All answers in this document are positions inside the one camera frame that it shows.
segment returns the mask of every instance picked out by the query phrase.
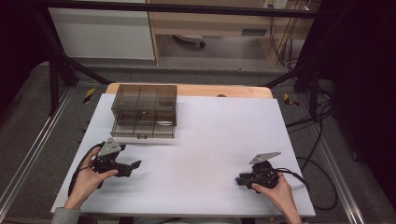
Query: floor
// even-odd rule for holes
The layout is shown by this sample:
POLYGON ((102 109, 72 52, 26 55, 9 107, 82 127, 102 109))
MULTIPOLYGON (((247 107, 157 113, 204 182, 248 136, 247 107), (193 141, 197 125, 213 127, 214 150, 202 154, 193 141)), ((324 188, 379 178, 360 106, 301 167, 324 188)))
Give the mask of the floor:
MULTIPOLYGON (((259 49, 260 44, 252 38, 216 38, 205 39, 204 49, 192 43, 185 43, 168 36, 165 39, 163 59, 160 65, 153 62, 138 61, 97 61, 82 60, 84 64, 103 77, 117 81, 133 82, 172 82, 192 84, 221 84, 257 86, 273 80, 286 73, 286 69, 277 66, 268 69, 265 58, 259 49)), ((49 119, 50 90, 48 88, 48 67, 38 66, 26 81, 16 97, 12 108, 0 116, 0 146, 2 151, 2 171, 0 172, 0 191, 9 191, 9 183, 18 172, 25 156, 31 152, 36 137, 49 119)), ((53 200, 68 167, 73 160, 73 153, 78 148, 78 141, 84 136, 84 130, 95 109, 100 93, 106 86, 93 82, 78 74, 80 82, 71 90, 70 99, 64 107, 63 114, 57 121, 49 138, 46 139, 40 153, 35 155, 35 162, 28 168, 21 187, 14 189, 17 194, 12 204, 6 207, 7 222, 4 223, 48 223, 53 200), (96 91, 88 104, 83 98, 90 87, 96 91)), ((294 79, 285 81, 272 89, 278 99, 285 123, 289 124, 306 117, 304 107, 307 95, 295 93, 292 89, 294 79), (285 104, 284 94, 300 106, 285 104)), ((322 88, 332 89, 332 83, 321 80, 322 88)), ((319 101, 327 103, 328 96, 320 95, 319 101)), ((306 157, 318 137, 318 124, 289 128, 290 141, 296 156, 306 157)), ((324 148, 332 153, 339 172, 345 180, 352 198, 366 223, 396 223, 396 213, 387 198, 375 182, 375 177, 363 162, 353 160, 351 149, 341 129, 336 114, 323 120, 323 135, 317 151, 313 155, 316 161, 329 173, 324 160, 324 148)), ((317 207, 329 207, 336 198, 326 176, 313 165, 307 165, 303 171, 304 178, 312 189, 312 203, 317 207)), ((330 211, 316 210, 316 217, 308 217, 310 223, 349 223, 350 219, 342 201, 330 211)), ((101 221, 115 221, 114 217, 99 217, 101 221)), ((266 219, 256 222, 267 223, 266 219)))

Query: human hand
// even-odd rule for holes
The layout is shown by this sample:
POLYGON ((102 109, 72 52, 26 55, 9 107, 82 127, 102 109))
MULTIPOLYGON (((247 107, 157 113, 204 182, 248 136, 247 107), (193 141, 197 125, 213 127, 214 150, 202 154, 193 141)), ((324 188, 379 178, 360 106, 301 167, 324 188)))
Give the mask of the human hand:
POLYGON ((90 197, 90 195, 97 189, 99 184, 102 183, 102 181, 119 172, 118 170, 110 170, 102 174, 97 174, 91 169, 93 165, 92 158, 99 152, 99 150, 99 147, 95 148, 79 167, 79 169, 82 170, 78 173, 73 191, 64 204, 64 208, 79 209, 88 197, 90 197))
POLYGON ((286 218, 288 223, 301 223, 301 219, 298 215, 297 207, 293 199, 293 194, 291 192, 291 187, 282 173, 277 173, 277 175, 279 176, 279 180, 276 187, 273 189, 268 189, 254 183, 251 187, 267 196, 271 203, 286 218))

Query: aluminum rail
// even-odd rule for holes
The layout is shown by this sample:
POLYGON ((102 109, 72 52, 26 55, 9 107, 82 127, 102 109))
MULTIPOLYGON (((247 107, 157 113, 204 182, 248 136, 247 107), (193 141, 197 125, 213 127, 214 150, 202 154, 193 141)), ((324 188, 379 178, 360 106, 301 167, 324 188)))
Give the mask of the aluminum rail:
POLYGON ((147 11, 147 12, 174 12, 174 13, 202 13, 219 15, 261 16, 317 19, 329 17, 333 13, 308 10, 268 9, 252 7, 212 7, 173 4, 144 4, 94 1, 64 1, 64 0, 35 0, 31 2, 42 7, 96 9, 117 11, 147 11))
MULTIPOLYGON (((298 95, 305 113, 308 114, 309 113, 308 100, 306 99, 306 95, 304 93, 300 93, 298 95)), ((311 127, 315 136, 318 137, 319 126, 317 124, 314 124, 311 127)), ((356 204, 356 201, 349 187, 347 186, 347 182, 345 181, 344 176, 337 165, 337 162, 332 156, 332 153, 326 143, 326 139, 324 136, 321 137, 318 146, 320 147, 319 150, 321 152, 323 162, 325 163, 326 167, 329 170, 329 175, 332 178, 335 188, 337 189, 338 196, 340 198, 341 203, 344 206, 346 215, 349 218, 350 223, 354 223, 354 224, 365 223, 364 218, 361 214, 361 210, 356 204)))
POLYGON ((12 177, 11 181, 9 182, 6 190, 3 192, 0 198, 0 223, 3 223, 3 219, 6 217, 8 209, 14 202, 18 192, 20 191, 23 182, 25 181, 26 177, 29 175, 29 172, 32 170, 35 161, 37 160, 41 149, 46 144, 53 128, 55 127, 59 117, 64 112, 64 108, 67 105, 69 96, 73 88, 67 88, 64 91, 63 96, 60 100, 60 105, 55 113, 50 116, 46 123, 44 124, 43 128, 41 129, 40 133, 38 134, 35 142, 30 147, 29 152, 26 154, 23 162, 21 163, 18 171, 12 177))

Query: metal frame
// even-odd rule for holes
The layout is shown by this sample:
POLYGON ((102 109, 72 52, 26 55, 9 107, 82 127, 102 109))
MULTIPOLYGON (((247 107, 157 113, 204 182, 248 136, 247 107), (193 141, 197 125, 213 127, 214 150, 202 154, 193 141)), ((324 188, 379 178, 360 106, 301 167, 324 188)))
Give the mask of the metal frame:
POLYGON ((64 1, 64 0, 35 0, 26 1, 37 24, 41 28, 49 44, 49 56, 52 69, 51 75, 51 111, 53 114, 59 103, 58 86, 56 76, 64 80, 66 86, 76 86, 78 79, 72 68, 77 69, 85 75, 92 77, 102 84, 110 84, 112 81, 102 78, 80 63, 75 62, 64 53, 62 44, 56 38, 53 29, 50 29, 48 21, 43 16, 43 9, 48 7, 77 8, 96 10, 118 10, 118 11, 147 11, 147 12, 172 12, 172 13, 201 13, 219 15, 259 16, 259 17, 283 17, 283 18, 326 18, 331 12, 316 12, 307 10, 278 10, 268 8, 246 8, 246 7, 208 7, 191 5, 166 5, 166 4, 138 4, 117 2, 94 2, 94 1, 64 1))

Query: transparent plastic box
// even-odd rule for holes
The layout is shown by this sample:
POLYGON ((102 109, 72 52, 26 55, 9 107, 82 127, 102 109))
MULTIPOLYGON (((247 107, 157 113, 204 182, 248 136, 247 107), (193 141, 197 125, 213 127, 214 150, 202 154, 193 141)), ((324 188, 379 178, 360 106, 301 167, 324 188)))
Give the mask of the transparent plastic box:
POLYGON ((120 85, 114 100, 113 137, 175 138, 176 85, 120 85))

